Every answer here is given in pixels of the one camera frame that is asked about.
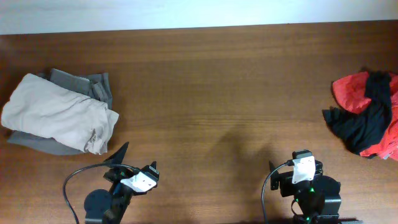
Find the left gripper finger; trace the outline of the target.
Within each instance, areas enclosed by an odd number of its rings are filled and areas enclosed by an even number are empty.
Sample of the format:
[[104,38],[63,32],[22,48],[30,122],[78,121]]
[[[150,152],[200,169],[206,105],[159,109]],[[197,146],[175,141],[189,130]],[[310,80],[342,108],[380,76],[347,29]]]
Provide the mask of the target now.
[[129,142],[124,143],[113,155],[104,160],[105,164],[122,164],[124,156],[127,152]]
[[153,175],[156,179],[159,179],[159,171],[157,170],[157,162],[153,161],[151,165],[149,166],[150,173]]

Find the black t-shirt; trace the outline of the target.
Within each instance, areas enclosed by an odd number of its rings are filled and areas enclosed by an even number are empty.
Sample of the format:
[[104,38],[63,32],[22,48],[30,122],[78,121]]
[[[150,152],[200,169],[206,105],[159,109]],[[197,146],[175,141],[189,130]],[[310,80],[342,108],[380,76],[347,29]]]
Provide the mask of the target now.
[[381,142],[392,121],[391,80],[387,72],[368,74],[363,96],[370,102],[358,114],[340,108],[322,111],[326,125],[352,153],[359,155]]

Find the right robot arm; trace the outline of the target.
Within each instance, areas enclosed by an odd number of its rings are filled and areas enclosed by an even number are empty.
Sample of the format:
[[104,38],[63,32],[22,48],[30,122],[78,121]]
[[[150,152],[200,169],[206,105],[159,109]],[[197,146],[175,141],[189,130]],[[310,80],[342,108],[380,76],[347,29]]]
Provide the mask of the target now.
[[291,223],[317,224],[338,223],[341,205],[341,184],[323,174],[323,164],[315,161],[313,180],[292,182],[293,172],[278,173],[273,163],[269,164],[271,190],[280,190],[282,197],[293,196],[292,203],[297,203],[302,214],[294,213]]

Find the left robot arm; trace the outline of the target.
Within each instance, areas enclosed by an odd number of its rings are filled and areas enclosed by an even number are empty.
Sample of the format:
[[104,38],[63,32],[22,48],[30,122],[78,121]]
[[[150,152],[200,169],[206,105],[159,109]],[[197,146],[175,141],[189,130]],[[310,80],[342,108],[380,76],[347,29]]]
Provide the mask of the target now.
[[112,186],[109,190],[97,189],[88,194],[84,202],[85,223],[120,224],[131,199],[157,187],[159,171],[156,161],[141,169],[121,166],[128,145],[125,143],[103,162],[109,167],[103,177]]

